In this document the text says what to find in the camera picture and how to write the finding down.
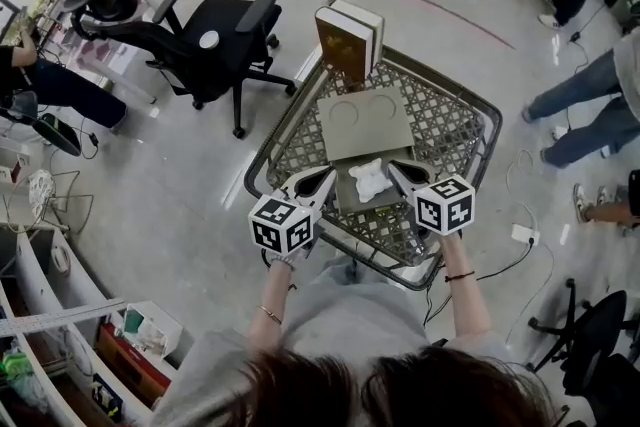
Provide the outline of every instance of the white round lid on chair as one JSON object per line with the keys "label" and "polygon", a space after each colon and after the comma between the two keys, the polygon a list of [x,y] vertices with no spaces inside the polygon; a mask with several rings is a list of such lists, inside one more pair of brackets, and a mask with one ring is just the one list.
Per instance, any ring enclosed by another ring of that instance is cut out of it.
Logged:
{"label": "white round lid on chair", "polygon": [[220,42],[220,36],[216,31],[205,32],[200,38],[200,46],[202,48],[215,48]]}

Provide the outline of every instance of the person's hair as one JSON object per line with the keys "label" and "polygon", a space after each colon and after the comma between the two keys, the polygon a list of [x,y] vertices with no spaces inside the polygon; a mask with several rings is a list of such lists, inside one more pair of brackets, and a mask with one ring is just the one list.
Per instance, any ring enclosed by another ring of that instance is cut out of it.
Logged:
{"label": "person's hair", "polygon": [[446,348],[379,358],[361,390],[340,360],[285,350],[260,355],[245,374],[250,391],[230,402],[224,427],[346,427],[361,413],[374,427],[552,424],[541,383]]}

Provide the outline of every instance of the metal table frame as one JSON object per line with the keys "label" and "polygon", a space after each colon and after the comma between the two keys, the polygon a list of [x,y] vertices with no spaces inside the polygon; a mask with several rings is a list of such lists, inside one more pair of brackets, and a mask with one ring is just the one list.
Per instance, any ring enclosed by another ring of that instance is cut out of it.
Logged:
{"label": "metal table frame", "polygon": [[[477,189],[482,182],[502,128],[502,114],[500,111],[457,82],[388,47],[384,47],[381,62],[384,65],[392,66],[398,73],[403,76],[408,76],[412,81],[416,81],[417,84],[427,89],[433,88],[438,95],[446,96],[447,101],[451,100],[458,104],[464,104],[465,108],[473,110],[475,116],[482,118],[480,124],[484,127],[484,133],[477,137],[478,140],[474,142],[473,155],[471,155],[469,161],[464,163],[462,169],[456,170],[463,176],[466,176]],[[268,173],[269,171],[273,171],[274,166],[277,165],[278,159],[282,156],[288,143],[295,135],[295,128],[298,128],[298,125],[302,125],[304,121],[303,117],[307,115],[313,107],[321,89],[325,85],[324,83],[327,82],[326,75],[330,73],[332,72],[327,71],[322,62],[322,49],[318,46],[307,58],[295,76],[295,79],[301,83],[298,92],[271,133],[265,139],[253,162],[247,169],[244,177],[244,185],[249,193],[256,198],[259,198],[263,194],[263,192],[258,190],[257,182],[261,183],[261,188],[265,190],[264,194],[271,192],[266,189],[273,188],[274,185],[281,185],[280,183],[270,184],[268,181]],[[446,142],[446,137],[447,134],[443,134],[442,141]],[[314,163],[314,165],[322,164],[324,164],[324,162]],[[345,229],[343,224],[329,217],[326,213],[317,226],[321,231],[320,238],[355,260],[380,272],[385,277],[410,290],[419,291],[429,288],[442,264],[442,254],[439,248],[436,250],[434,250],[435,246],[425,248],[425,251],[422,253],[423,261],[420,262],[420,264],[426,265],[427,269],[421,279],[418,281],[410,281],[398,275],[397,272],[413,266],[398,258],[394,258],[394,255],[389,255],[385,252],[384,247],[376,244],[374,241],[363,239],[359,237],[357,233]],[[344,233],[363,242],[367,249],[371,249],[371,253],[364,254],[358,249],[358,244],[356,244],[356,248],[350,247],[341,239],[341,235]],[[380,257],[383,259],[383,262],[377,260]]]}

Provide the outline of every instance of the glossy floor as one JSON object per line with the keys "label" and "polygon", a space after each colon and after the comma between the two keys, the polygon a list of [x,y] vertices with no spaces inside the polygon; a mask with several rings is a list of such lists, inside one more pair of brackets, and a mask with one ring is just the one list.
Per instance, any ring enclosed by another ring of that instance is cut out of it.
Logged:
{"label": "glossy floor", "polygon": [[[202,0],[180,0],[184,19]],[[292,76],[317,43],[313,15],[324,0],[279,0],[283,14],[276,27],[282,42],[273,72]],[[570,76],[585,54],[568,43],[600,5],[589,0],[571,26],[554,33],[536,15],[540,0],[349,0],[385,16],[386,44],[448,75],[493,102],[504,115],[495,154],[478,192],[476,223],[465,242],[479,273],[502,268],[522,254],[510,238],[511,224],[530,225],[519,202],[535,214],[543,246],[509,272],[482,284],[495,329],[520,361],[527,361],[541,341],[531,336],[531,315],[555,319],[563,311],[563,283],[576,278],[580,295],[592,301],[607,290],[640,289],[640,259],[635,237],[622,239],[613,226],[578,226],[571,203],[575,182],[594,195],[597,186],[626,180],[638,164],[638,143],[603,160],[592,155],[563,171],[545,168],[538,151],[550,143],[550,129],[566,124],[558,115],[534,126],[520,118],[522,105]],[[619,38],[611,15],[603,10],[581,40],[590,60]],[[187,97],[174,97],[161,77],[144,69],[142,60],[130,73],[154,94],[157,105],[132,108],[118,136],[96,129],[101,151],[80,162],[78,188],[96,195],[89,222],[77,237],[88,265],[114,295],[128,300],[152,299],[178,319],[192,335],[206,329],[244,330],[259,299],[265,269],[248,241],[246,215],[253,199],[238,179],[267,132],[287,105],[279,86],[247,83],[243,102],[249,135],[231,134],[229,95],[201,112]],[[573,126],[589,122],[604,102],[570,110]],[[505,174],[520,150],[534,156],[511,172],[511,193]],[[77,160],[56,154],[53,167],[73,169]],[[72,209],[80,217],[82,208]],[[565,224],[566,240],[561,241]],[[552,268],[553,276],[539,296]],[[319,248],[314,264],[331,254]],[[311,274],[302,269],[298,281]],[[431,299],[446,298],[442,280]],[[424,294],[410,294],[424,314]],[[451,337],[450,305],[428,325],[431,339]],[[559,387],[559,381],[551,380]]]}

